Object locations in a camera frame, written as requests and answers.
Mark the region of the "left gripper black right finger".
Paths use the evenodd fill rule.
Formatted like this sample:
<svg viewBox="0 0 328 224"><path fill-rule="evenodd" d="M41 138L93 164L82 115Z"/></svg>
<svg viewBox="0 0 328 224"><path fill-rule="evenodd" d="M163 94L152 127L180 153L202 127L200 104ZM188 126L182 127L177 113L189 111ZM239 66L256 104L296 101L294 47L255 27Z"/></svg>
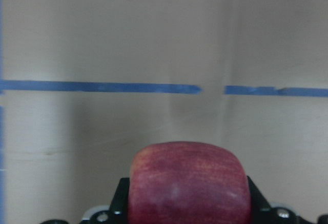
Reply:
<svg viewBox="0 0 328 224"><path fill-rule="evenodd" d="M272 209L271 205L252 179L249 176L247 176L247 179L251 195L251 223L270 223L269 215Z"/></svg>

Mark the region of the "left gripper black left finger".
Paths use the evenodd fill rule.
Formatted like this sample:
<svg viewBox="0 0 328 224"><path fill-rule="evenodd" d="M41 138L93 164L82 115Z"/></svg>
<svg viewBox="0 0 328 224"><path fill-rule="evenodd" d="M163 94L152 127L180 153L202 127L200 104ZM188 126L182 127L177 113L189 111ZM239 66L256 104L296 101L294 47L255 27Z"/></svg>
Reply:
<svg viewBox="0 0 328 224"><path fill-rule="evenodd" d="M111 201L109 212L116 223L128 223L128 197L130 179L121 178Z"/></svg>

